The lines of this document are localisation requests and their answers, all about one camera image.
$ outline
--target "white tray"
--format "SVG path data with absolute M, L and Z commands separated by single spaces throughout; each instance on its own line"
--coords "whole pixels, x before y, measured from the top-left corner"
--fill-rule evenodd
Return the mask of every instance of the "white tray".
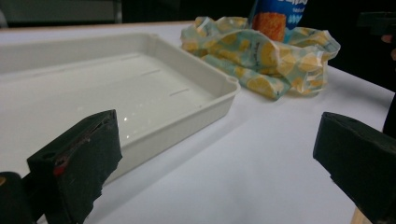
M 156 35 L 0 45 L 0 171 L 85 117 L 116 109 L 123 159 L 108 181 L 223 117 L 239 92 L 221 73 Z

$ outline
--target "orange food image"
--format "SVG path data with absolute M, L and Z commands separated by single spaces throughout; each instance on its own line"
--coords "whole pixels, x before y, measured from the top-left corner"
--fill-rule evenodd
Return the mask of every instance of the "orange food image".
M 261 12 L 254 16 L 252 28 L 262 32 L 270 39 L 283 41 L 285 37 L 286 16 L 275 12 Z

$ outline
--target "patterned cloth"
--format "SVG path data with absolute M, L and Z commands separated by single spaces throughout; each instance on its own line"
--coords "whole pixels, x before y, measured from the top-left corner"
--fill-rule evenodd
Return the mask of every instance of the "patterned cloth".
M 273 41 L 239 17 L 198 17 L 180 39 L 184 50 L 273 100 L 290 89 L 301 95 L 322 90 L 327 61 L 341 48 L 327 31 L 303 27 L 294 28 L 287 43 Z

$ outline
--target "plastic tray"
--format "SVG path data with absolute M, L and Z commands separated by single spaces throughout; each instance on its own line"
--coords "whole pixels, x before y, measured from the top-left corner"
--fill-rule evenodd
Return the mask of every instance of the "plastic tray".
M 123 159 L 108 181 L 223 117 L 240 86 L 156 35 L 0 45 L 0 171 L 81 119 L 116 109 Z

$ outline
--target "white table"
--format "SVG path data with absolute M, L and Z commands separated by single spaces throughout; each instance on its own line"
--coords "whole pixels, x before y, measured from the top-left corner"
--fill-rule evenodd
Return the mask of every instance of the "white table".
M 147 32 L 179 46 L 189 24 L 17 29 L 0 43 Z M 272 102 L 242 89 L 226 117 L 105 186 L 86 223 L 347 224 L 355 204 L 312 157 L 321 114 L 381 130 L 393 94 L 332 67 L 313 97 Z

